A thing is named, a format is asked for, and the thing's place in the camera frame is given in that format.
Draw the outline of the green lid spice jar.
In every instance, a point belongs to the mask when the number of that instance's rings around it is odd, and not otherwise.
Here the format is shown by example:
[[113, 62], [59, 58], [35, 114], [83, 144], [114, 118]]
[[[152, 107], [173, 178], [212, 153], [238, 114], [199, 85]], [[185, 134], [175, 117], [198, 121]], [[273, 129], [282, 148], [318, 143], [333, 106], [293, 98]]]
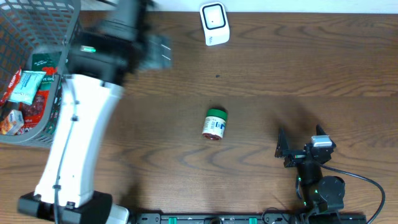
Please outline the green lid spice jar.
[[222, 140], [226, 128], [228, 114], [225, 110], [211, 108], [206, 113], [202, 135], [210, 140]]

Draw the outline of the mint green wipes pack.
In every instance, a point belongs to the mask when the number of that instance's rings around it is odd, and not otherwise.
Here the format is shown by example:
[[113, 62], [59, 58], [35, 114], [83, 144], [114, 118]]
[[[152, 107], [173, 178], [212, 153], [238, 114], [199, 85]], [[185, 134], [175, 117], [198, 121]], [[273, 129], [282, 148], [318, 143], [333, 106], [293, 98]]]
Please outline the mint green wipes pack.
[[9, 101], [31, 105], [46, 72], [22, 71], [21, 79], [12, 90]]

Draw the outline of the orange snack packet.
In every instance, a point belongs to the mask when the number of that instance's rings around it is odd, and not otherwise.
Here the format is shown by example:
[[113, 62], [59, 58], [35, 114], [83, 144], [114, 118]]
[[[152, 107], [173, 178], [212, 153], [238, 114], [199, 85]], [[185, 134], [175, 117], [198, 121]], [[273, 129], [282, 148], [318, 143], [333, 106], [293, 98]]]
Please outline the orange snack packet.
[[48, 90], [38, 90], [31, 105], [20, 103], [19, 111], [22, 112], [24, 125], [17, 134], [27, 133], [38, 125], [44, 115], [48, 96]]

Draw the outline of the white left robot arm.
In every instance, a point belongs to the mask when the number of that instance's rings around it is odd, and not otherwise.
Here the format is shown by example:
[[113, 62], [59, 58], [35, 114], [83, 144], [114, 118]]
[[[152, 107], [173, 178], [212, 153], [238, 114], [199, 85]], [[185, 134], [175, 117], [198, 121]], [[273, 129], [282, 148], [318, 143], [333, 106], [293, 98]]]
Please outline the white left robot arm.
[[152, 1], [119, 1], [100, 24], [77, 33], [60, 59], [62, 105], [44, 172], [19, 213], [54, 223], [130, 223], [130, 211], [94, 189], [100, 145], [126, 74], [149, 51]]

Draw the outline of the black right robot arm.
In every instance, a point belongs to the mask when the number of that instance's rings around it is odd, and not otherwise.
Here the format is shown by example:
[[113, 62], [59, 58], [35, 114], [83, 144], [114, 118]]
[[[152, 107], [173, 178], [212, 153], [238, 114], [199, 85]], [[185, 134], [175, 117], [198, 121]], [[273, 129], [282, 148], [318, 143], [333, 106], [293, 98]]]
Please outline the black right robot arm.
[[324, 176], [321, 166], [331, 159], [336, 144], [316, 126], [302, 150], [289, 147], [287, 135], [279, 129], [275, 156], [284, 158], [284, 167], [297, 169], [297, 195], [315, 214], [337, 212], [344, 208], [345, 182], [337, 176]]

